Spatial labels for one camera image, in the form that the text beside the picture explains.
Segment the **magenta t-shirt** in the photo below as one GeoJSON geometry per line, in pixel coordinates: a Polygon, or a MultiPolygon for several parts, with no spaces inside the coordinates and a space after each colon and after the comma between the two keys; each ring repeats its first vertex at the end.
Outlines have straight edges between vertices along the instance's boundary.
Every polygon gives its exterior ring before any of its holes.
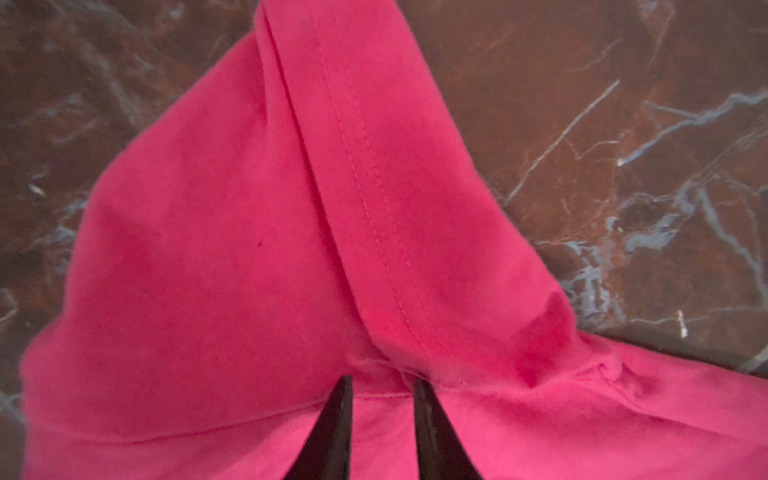
{"type": "Polygon", "coordinates": [[[412,382],[487,479],[763,479],[767,383],[581,333],[392,1],[264,1],[94,186],[21,365],[26,479],[280,479],[342,376],[350,475],[412,382]]]}

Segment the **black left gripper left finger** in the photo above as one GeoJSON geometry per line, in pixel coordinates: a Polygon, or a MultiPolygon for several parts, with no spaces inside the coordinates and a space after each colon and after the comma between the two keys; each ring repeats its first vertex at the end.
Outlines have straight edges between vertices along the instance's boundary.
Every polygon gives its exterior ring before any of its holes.
{"type": "Polygon", "coordinates": [[[338,380],[284,480],[350,478],[352,383],[350,375],[338,380]]]}

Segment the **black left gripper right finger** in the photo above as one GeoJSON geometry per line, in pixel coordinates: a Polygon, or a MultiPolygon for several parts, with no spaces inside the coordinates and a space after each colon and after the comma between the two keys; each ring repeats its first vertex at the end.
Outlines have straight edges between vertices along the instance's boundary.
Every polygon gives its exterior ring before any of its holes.
{"type": "Polygon", "coordinates": [[[421,480],[481,480],[433,387],[413,383],[415,436],[421,480]]]}

